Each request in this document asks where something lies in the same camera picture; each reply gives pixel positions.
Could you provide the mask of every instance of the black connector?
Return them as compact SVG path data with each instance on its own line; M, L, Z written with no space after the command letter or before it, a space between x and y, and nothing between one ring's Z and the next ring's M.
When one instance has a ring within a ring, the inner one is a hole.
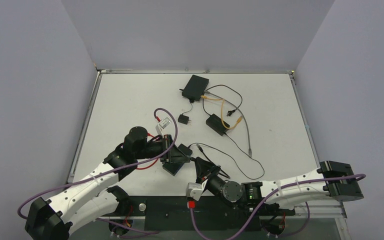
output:
M232 114L234 114L235 112L236 112L236 109L227 111L227 116L230 117L230 116L232 116Z
M224 122L224 125L226 125L226 127L230 127L230 125L223 121ZM222 124L222 119L215 115L215 114L212 114L211 116L209 116L209 118L205 121L205 123L210 127L212 128L216 133L218 133L220 136L223 136L227 131L228 129L225 128Z
M189 123L189 117L183 114L180 114L179 117L177 118L177 121L181 124L188 124Z

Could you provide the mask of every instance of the white wall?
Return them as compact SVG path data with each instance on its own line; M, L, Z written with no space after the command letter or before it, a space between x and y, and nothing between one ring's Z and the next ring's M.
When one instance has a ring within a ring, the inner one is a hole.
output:
M0 0L0 240L29 239L17 207L67 179L95 77L59 0Z
M62 0L99 69L294 70L334 0Z
M353 239L384 239L384 1L336 0L296 84L320 159L367 174L345 204Z

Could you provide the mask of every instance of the gray cable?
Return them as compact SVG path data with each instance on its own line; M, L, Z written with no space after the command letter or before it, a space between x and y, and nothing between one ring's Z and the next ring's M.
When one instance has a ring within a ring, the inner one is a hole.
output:
M211 95L213 95L214 97L217 97L217 98L219 98L219 99L224 99L224 101L226 101L226 103L228 103L228 104L232 105L233 107L235 107L235 108L239 111L240 115L242 115L242 118L243 118L243 120L245 121L245 125L246 125L246 133L247 133L247 135L248 135L248 155L249 155L250 158L252 158L252 157L253 157L253 151L251 150L250 129L248 128L248 122L247 122L247 119L245 118L245 116L244 116L244 114L242 113L241 109L239 109L239 107L237 107L236 105L234 105L233 103L231 103L230 101L226 100L225 98L223 98L223 97L221 97L221 96L217 96L217 95L215 95L214 93L211 93L211 92L209 92L209 91L207 91L207 90L205 90L204 93L206 93L206 94L211 94Z
M186 113L189 113L190 111L192 111L192 109L194 108L194 105L192 105L192 102L189 102L190 103L190 110L189 111L185 111L182 113L183 114L186 114Z

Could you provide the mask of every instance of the screw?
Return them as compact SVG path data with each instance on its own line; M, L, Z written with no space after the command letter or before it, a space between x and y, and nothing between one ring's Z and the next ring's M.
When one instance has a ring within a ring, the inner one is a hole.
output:
M143 212L143 211L145 211L145 209L147 209L147 205L145 203L139 204L139 211Z

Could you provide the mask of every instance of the black power adapter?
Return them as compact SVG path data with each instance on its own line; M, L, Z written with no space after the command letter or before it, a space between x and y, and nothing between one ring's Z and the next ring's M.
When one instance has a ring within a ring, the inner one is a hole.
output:
M223 121L224 122L224 125L226 125L226 127L230 128L230 125ZM205 121L205 123L210 127L212 128L216 133L220 134L220 136L223 136L227 131L228 129L225 128L225 126L223 126L222 124L222 119L215 115L214 113L209 116L209 118Z
M183 114L180 114L177 121L181 124L188 124L189 123L189 117Z

